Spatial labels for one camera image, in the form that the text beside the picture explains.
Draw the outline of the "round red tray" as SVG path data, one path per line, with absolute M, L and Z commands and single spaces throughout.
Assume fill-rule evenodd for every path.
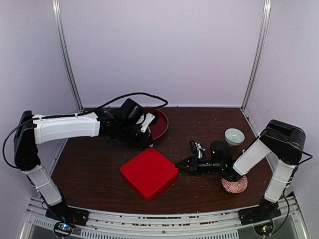
M 153 108 L 145 108 L 145 110 L 148 113 L 152 113 L 153 115 L 157 115 L 156 119 L 157 121 L 150 125 L 150 131 L 152 134 L 152 138 L 153 140 L 156 140 L 158 138 L 160 138 L 161 136 L 164 135 L 164 133 L 167 131 L 168 129 L 168 118 L 167 116 L 158 109 L 153 109 Z

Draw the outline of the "red box lid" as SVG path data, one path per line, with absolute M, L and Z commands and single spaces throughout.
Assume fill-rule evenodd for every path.
M 148 174 L 170 176 L 176 171 L 179 173 L 179 170 L 171 161 L 153 148 L 144 150 L 120 168 L 122 176 L 126 175 L 127 177 L 133 175 L 146 176 Z

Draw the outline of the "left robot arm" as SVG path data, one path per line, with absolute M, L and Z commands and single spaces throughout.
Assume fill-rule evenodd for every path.
M 11 167 L 27 177 L 59 220 L 67 221 L 72 211 L 43 164 L 46 154 L 39 152 L 39 145 L 76 137 L 104 137 L 109 141 L 126 140 L 144 149 L 153 144 L 150 125 L 155 118 L 138 105 L 131 110 L 94 109 L 50 116 L 24 111 L 18 125 L 8 134 L 13 136 Z

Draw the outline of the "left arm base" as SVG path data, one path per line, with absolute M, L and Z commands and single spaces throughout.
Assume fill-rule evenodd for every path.
M 53 226 L 54 234 L 59 238 L 66 238 L 77 226 L 86 226 L 89 211 L 67 205 L 47 205 L 45 216 L 57 221 Z

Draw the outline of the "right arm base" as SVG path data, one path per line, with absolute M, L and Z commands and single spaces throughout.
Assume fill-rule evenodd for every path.
M 275 231 L 274 218 L 280 215 L 278 203 L 270 206 L 258 205 L 238 211 L 241 225 L 252 225 L 255 233 L 262 237 L 269 237 Z

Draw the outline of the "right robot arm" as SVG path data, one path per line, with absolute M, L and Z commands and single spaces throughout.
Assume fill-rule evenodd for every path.
M 257 164 L 263 159 L 276 159 L 269 185 L 255 212 L 259 219 L 265 220 L 275 211 L 299 166 L 313 158 L 304 151 L 305 141 L 306 133 L 300 127 L 273 119 L 235 160 L 228 139 L 212 142 L 210 157 L 199 142 L 192 140 L 189 142 L 192 155 L 176 163 L 175 167 L 196 176 L 217 172 L 223 189 L 229 194 L 237 194 L 247 188 L 246 175 Z

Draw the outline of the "red chocolate box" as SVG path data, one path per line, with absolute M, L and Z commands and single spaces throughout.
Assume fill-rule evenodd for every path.
M 127 184 L 147 203 L 153 202 L 166 191 L 178 178 L 178 171 L 170 176 L 152 176 L 150 174 L 126 176 Z

